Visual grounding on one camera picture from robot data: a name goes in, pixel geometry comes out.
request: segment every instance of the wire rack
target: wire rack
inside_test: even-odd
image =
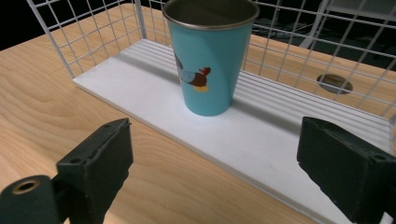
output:
[[[172,46],[162,14],[164,0],[27,2],[73,79],[142,40],[149,41],[143,45],[151,43],[156,49]],[[389,38],[396,36],[396,3],[389,0],[254,2],[261,8],[261,15],[253,25],[241,67],[248,77],[242,79],[262,83],[269,80],[306,92],[315,99],[385,119],[393,124],[396,133],[396,45]],[[161,58],[168,57],[169,52],[148,55],[142,60],[153,57],[155,63],[169,66]],[[259,90],[248,87],[242,91]],[[275,98],[279,96],[279,92],[272,94]],[[297,105],[291,98],[282,101]],[[310,106],[313,107],[304,110],[315,110],[314,105]],[[338,108],[330,108],[327,113]]]

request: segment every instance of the wooden surface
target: wooden surface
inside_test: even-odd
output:
[[[97,36],[89,39],[100,45]],[[74,45],[85,50],[84,43]],[[101,53],[97,63],[106,57]],[[82,62],[84,69],[94,66]],[[0,189],[30,175],[54,177],[67,152],[102,124],[125,117],[72,82],[45,35],[0,51]],[[130,119],[134,164],[105,223],[314,223]]]

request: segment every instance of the metal cup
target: metal cup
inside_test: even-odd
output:
[[[260,13],[250,0],[171,0],[168,19],[187,108],[202,116],[226,111]]]

